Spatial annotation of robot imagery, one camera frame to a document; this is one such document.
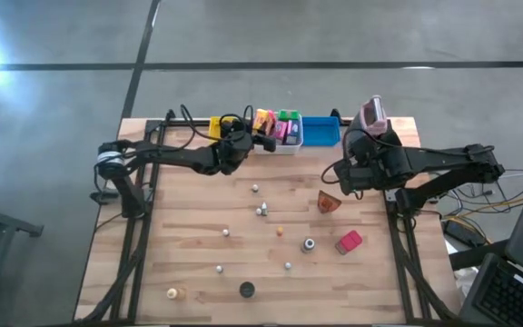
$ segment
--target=black bottle cap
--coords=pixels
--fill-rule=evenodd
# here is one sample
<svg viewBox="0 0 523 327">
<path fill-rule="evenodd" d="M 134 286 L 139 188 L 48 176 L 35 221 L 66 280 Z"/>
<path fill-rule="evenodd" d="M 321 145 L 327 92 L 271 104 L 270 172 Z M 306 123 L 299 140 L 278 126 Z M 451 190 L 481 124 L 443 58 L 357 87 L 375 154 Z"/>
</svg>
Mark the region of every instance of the black bottle cap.
<svg viewBox="0 0 523 327">
<path fill-rule="evenodd" d="M 252 283 L 244 282 L 240 286 L 240 294 L 242 295 L 242 297 L 249 299 L 253 296 L 254 293 L 255 293 L 255 287 L 253 286 Z"/>
</svg>

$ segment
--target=red box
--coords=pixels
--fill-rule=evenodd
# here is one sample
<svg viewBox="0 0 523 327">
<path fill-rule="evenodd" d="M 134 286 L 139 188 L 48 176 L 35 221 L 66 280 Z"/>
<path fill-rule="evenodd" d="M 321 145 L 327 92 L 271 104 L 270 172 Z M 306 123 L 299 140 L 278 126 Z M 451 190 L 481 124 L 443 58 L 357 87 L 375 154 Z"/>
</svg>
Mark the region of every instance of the red box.
<svg viewBox="0 0 523 327">
<path fill-rule="evenodd" d="M 334 245 L 340 254 L 344 255 L 354 250 L 362 243 L 362 237 L 356 231 L 350 231 Z"/>
</svg>

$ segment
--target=wooden tabletop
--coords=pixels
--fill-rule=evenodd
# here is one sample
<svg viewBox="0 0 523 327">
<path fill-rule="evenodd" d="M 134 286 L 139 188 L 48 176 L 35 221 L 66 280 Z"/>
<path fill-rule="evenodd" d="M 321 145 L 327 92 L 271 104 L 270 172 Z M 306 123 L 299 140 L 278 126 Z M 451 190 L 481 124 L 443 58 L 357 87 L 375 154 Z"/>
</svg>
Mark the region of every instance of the wooden tabletop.
<svg viewBox="0 0 523 327">
<path fill-rule="evenodd" d="M 413 118 L 391 120 L 405 145 L 419 146 Z M 141 140 L 145 121 L 124 119 L 119 138 Z M 181 145 L 190 134 L 188 127 L 169 128 L 165 142 Z M 208 143 L 195 138 L 192 147 Z M 339 146 L 302 147 L 294 156 L 250 154 L 230 176 L 204 176 L 162 165 L 137 323 L 404 322 L 381 193 L 366 192 L 357 201 L 344 196 L 337 184 L 321 182 L 324 168 L 340 157 Z M 335 176 L 330 172 L 327 177 Z M 410 185 L 426 178 L 418 176 Z M 259 185 L 259 192 L 251 191 L 253 184 Z M 337 196 L 342 206 L 320 214 L 319 190 Z M 263 202 L 268 205 L 266 217 L 255 213 Z M 120 204 L 103 207 L 98 223 L 120 210 Z M 279 226 L 282 237 L 275 232 Z M 223 229 L 231 235 L 223 237 Z M 76 318 L 89 313 L 113 283 L 124 230 L 125 220 L 118 218 L 94 236 Z M 362 236 L 363 244 L 340 255 L 334 244 L 351 230 Z M 415 234 L 425 277 L 458 312 L 459 297 L 437 215 L 420 215 Z M 315 240 L 316 248 L 302 253 L 307 237 Z M 289 271 L 284 269 L 286 262 L 292 265 Z M 223 273 L 215 271 L 217 265 Z M 239 294 L 243 282 L 255 285 L 251 299 Z M 169 288 L 184 289 L 185 299 L 167 299 Z M 417 312 L 412 280 L 410 289 Z M 127 287 L 122 312 L 129 291 Z"/>
</svg>

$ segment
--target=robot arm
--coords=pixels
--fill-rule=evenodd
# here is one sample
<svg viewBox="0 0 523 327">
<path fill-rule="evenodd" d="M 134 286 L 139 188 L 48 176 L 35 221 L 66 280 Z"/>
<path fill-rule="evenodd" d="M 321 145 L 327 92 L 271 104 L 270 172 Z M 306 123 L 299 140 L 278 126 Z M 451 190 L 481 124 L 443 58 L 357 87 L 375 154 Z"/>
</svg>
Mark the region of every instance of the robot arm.
<svg viewBox="0 0 523 327">
<path fill-rule="evenodd" d="M 254 144 L 274 152 L 275 140 L 264 135 L 252 135 L 241 122 L 226 126 L 227 133 L 220 141 L 197 149 L 157 145 L 147 141 L 119 140 L 104 143 L 98 148 L 98 173 L 112 181 L 122 197 L 123 217 L 139 218 L 146 213 L 141 187 L 134 185 L 130 174 L 145 164 L 169 164 L 193 169 L 196 173 L 231 174 L 247 158 Z"/>
<path fill-rule="evenodd" d="M 464 183 L 494 183 L 505 172 L 493 154 L 493 146 L 481 144 L 462 148 L 433 150 L 402 146 L 390 127 L 373 136 L 362 128 L 345 144 L 345 155 L 334 164 L 344 194 L 369 189 L 393 190 L 398 213 L 414 214 L 425 202 Z M 448 171 L 417 188 L 404 188 L 419 173 Z"/>
</svg>

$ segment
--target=concrete floor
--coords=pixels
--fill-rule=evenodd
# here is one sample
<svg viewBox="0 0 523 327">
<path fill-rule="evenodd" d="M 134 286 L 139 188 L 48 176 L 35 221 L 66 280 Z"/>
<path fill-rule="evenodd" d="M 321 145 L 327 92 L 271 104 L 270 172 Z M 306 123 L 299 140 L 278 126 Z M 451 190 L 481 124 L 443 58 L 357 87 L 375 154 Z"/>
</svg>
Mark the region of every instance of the concrete floor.
<svg viewBox="0 0 523 327">
<path fill-rule="evenodd" d="M 151 0 L 0 1 L 0 64 L 134 63 Z M 146 62 L 523 60 L 517 0 L 163 0 Z M 96 147 L 116 135 L 132 70 L 0 72 L 0 212 L 45 224 L 18 234 L 0 278 L 0 326 L 69 322 L 97 214 Z M 414 116 L 423 145 L 494 144 L 523 168 L 523 68 L 144 72 L 133 117 L 322 115 L 380 94 Z M 502 180 L 508 195 L 523 176 Z M 450 211 L 453 203 L 440 209 Z M 518 212 L 478 216 L 494 240 Z"/>
</svg>

